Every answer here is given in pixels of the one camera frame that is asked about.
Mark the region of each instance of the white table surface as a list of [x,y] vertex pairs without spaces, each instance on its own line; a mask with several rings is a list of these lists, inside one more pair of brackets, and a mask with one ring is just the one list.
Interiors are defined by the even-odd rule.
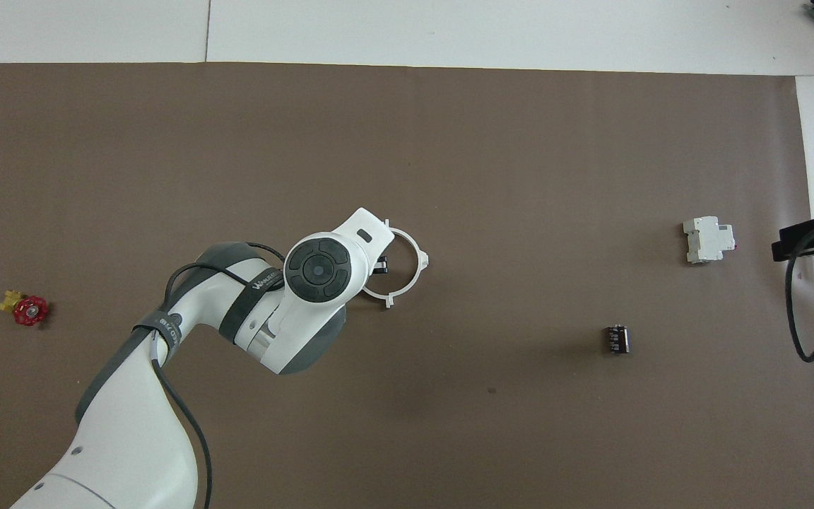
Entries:
[[795,75],[814,215],[814,22],[804,6],[797,0],[0,0],[0,62]]

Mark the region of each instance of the black strap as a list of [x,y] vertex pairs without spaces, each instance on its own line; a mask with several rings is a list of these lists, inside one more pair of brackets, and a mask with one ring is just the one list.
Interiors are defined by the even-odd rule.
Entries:
[[181,321],[178,318],[180,318],[180,315],[173,317],[162,310],[154,310],[154,312],[149,313],[140,322],[136,323],[134,329],[143,328],[158,331],[162,338],[165,338],[165,342],[168,343],[168,356],[171,357],[175,353],[178,344],[181,344],[181,328],[178,327]]
[[247,315],[262,298],[271,290],[278,290],[284,286],[284,274],[275,267],[268,268],[256,277],[254,277],[248,284],[240,291],[240,295],[232,307],[228,309],[225,317],[222,319],[222,324],[219,326],[219,333],[230,342],[235,342],[240,325],[247,318]]

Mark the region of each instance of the black circular button panel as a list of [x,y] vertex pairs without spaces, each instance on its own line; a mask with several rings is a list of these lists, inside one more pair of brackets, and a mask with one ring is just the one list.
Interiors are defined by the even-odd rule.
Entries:
[[325,303],[339,296],[350,281],[348,248],[332,238],[311,239],[288,257],[285,277],[297,297]]

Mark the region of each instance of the white circuit breaker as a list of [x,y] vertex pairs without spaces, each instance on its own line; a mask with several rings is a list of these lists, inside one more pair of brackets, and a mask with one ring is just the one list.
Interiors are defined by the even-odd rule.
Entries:
[[724,258],[723,251],[737,248],[733,241],[733,226],[719,225],[715,216],[694,217],[684,221],[689,252],[687,261],[704,264]]

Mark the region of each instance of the circular clamp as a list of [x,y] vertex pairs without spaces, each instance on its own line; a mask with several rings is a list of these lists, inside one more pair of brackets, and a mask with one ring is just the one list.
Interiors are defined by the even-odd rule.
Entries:
[[388,224],[388,219],[385,219],[385,225],[388,226],[388,229],[394,235],[401,236],[407,242],[413,246],[413,250],[416,251],[416,273],[413,275],[413,279],[410,280],[410,283],[407,283],[407,286],[401,288],[401,290],[396,290],[387,294],[387,296],[383,296],[381,293],[372,292],[368,287],[362,287],[362,290],[369,294],[369,296],[375,297],[376,299],[384,300],[385,302],[385,309],[390,309],[391,306],[394,306],[394,297],[401,296],[401,294],[407,293],[407,290],[410,290],[416,281],[420,279],[420,273],[429,266],[429,255],[426,254],[426,251],[420,249],[420,246],[417,244],[415,240],[410,235],[407,235],[407,232],[403,230],[399,230],[398,228],[392,228],[391,225]]

